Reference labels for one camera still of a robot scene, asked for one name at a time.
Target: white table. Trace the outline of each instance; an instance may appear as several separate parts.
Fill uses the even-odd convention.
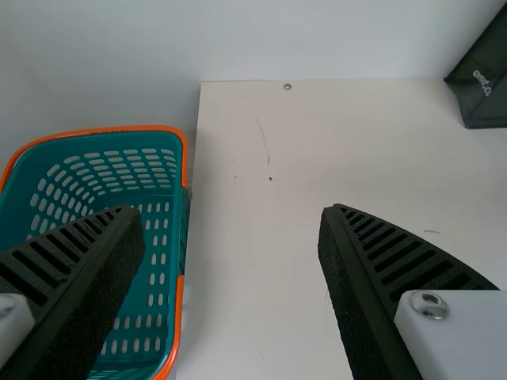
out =
[[[466,130],[440,80],[283,85],[202,85],[178,380],[352,378],[317,256],[334,203],[507,287],[507,130]]]

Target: teal plastic basket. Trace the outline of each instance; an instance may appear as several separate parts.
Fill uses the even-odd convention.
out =
[[[4,173],[0,252],[93,210],[129,203],[141,212],[143,262],[89,379],[166,378],[173,366],[189,218],[185,155],[174,128],[115,127],[48,136],[21,148]]]

